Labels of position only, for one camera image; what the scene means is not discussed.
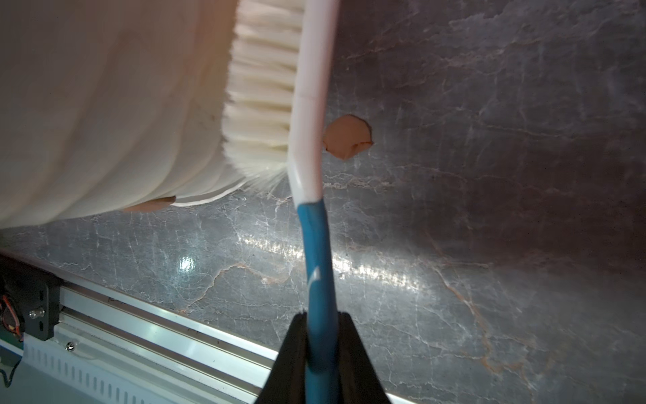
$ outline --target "orange clay piece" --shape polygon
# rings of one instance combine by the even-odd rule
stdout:
[[[325,130],[323,144],[334,157],[347,160],[373,145],[370,126],[354,115],[341,116]]]

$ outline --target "screw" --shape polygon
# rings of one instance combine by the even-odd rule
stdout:
[[[39,317],[43,317],[44,315],[45,315],[45,311],[42,307],[35,308],[29,311],[29,318],[31,318],[32,320],[35,320]]]

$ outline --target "brush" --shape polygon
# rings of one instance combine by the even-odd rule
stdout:
[[[306,402],[339,396],[339,314],[321,177],[322,133],[339,0],[241,0],[231,47],[225,155],[252,187],[287,173],[307,268]]]

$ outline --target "marble surface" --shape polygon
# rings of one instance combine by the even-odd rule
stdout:
[[[420,403],[646,402],[646,12],[637,0],[346,0],[324,157],[337,295]],[[285,183],[0,231],[273,348],[303,309]]]

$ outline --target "blue rubber grip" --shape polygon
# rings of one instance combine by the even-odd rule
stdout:
[[[303,227],[307,267],[307,404],[336,404],[339,398],[337,340],[339,312],[329,246],[328,215],[323,200],[297,207]]]

